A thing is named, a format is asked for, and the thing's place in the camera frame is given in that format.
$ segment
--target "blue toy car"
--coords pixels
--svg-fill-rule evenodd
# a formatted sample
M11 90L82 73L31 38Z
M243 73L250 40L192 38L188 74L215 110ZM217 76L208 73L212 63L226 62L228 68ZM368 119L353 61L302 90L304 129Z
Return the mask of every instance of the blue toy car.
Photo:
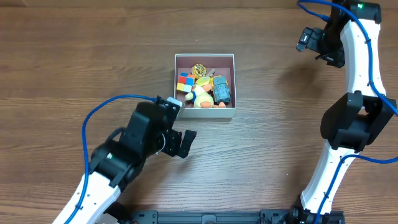
M225 77L216 76L213 77L213 94L214 101L216 104L221 102L229 103L231 101L231 92L228 88L228 82Z

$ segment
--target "white box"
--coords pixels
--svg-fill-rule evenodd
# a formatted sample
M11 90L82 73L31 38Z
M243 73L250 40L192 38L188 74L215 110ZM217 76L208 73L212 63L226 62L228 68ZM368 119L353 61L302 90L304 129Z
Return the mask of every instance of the white box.
M226 108L192 108L190 102L185 102L184 92L177 91L178 76L190 73L195 64L202 64L208 70L216 68L215 75L222 75L228 81L231 90L231 102ZM181 118L232 118L236 111L235 61L233 54L176 54L174 70L174 97L185 103Z

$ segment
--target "wooden surface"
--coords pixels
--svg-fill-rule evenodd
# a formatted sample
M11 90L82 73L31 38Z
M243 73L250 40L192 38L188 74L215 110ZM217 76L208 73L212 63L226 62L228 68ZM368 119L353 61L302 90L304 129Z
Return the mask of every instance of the wooden surface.
M0 0L0 6L19 7L261 7L296 9L297 0ZM398 1L368 0L383 9L398 9ZM323 7L311 4L311 7Z
M81 175L81 124L118 94L169 96L177 53L234 53L231 121L188 119L186 159L148 161L120 201L130 209L289 208L319 159L320 121L344 94L345 70L298 53L298 9L0 9L0 223L51 223ZM397 11L383 12L384 86L398 98ZM136 100L111 103L88 124L90 152L127 125ZM364 155L398 155L393 118ZM347 223L398 222L398 164L354 161L333 203Z

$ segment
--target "gray object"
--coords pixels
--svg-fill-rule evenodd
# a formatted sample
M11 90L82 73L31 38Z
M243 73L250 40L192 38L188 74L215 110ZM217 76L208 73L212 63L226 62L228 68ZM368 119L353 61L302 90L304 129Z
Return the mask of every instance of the gray object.
M228 88L225 77L214 77L214 101L219 104L221 102L229 103L231 101L231 92Z

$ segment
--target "rubik's cube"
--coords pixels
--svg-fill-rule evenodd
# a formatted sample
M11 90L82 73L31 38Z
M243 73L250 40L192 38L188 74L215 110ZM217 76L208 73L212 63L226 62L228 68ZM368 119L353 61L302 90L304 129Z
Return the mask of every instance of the rubik's cube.
M178 76L177 90L190 93L192 91L193 83L195 82L195 76L192 74L181 73Z

